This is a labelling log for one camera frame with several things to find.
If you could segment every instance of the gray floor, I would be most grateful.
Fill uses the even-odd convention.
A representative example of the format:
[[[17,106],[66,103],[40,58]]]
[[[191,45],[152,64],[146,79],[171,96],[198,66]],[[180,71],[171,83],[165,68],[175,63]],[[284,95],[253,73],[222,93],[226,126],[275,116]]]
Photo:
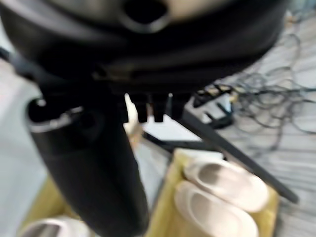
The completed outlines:
[[[293,67],[297,83],[316,88],[316,17],[301,25],[297,34],[301,40],[302,52]],[[294,47],[279,48],[264,60],[262,70],[288,66],[295,55]],[[316,93],[308,97],[316,100]],[[250,119],[239,120],[239,125],[249,132],[258,128]],[[305,130],[316,131],[316,104],[304,104],[297,116],[297,123]],[[314,237],[316,235],[316,135],[297,131],[288,124],[277,151],[269,151],[276,142],[277,131],[264,129],[255,135],[246,135],[234,127],[221,132],[246,154],[255,158],[281,182],[295,191],[301,201],[291,205],[282,200],[276,236]]]

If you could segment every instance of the wire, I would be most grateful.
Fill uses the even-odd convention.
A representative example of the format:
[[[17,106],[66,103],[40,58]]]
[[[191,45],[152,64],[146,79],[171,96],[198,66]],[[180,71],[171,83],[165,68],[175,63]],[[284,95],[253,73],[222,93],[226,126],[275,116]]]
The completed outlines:
[[[235,128],[246,135],[250,142],[253,142],[252,135],[259,134],[264,129],[275,129],[276,140],[267,149],[268,151],[277,150],[282,142],[284,127],[291,124],[298,131],[306,134],[316,134],[316,131],[305,130],[298,125],[297,116],[301,113],[303,106],[316,104],[316,101],[307,98],[308,93],[316,91],[316,88],[309,88],[298,83],[298,78],[294,66],[299,62],[302,55],[302,42],[298,35],[301,30],[304,13],[300,14],[300,19],[294,24],[294,31],[284,34],[279,39],[276,47],[267,54],[260,62],[253,65],[251,69],[235,75],[233,83],[222,83],[217,86],[228,86],[237,95],[234,102]],[[271,57],[275,57],[275,51],[285,45],[291,45],[294,49],[294,56],[287,65],[274,67],[264,71],[267,65],[273,66]],[[253,131],[247,131],[241,127],[240,121],[249,119],[257,124]]]

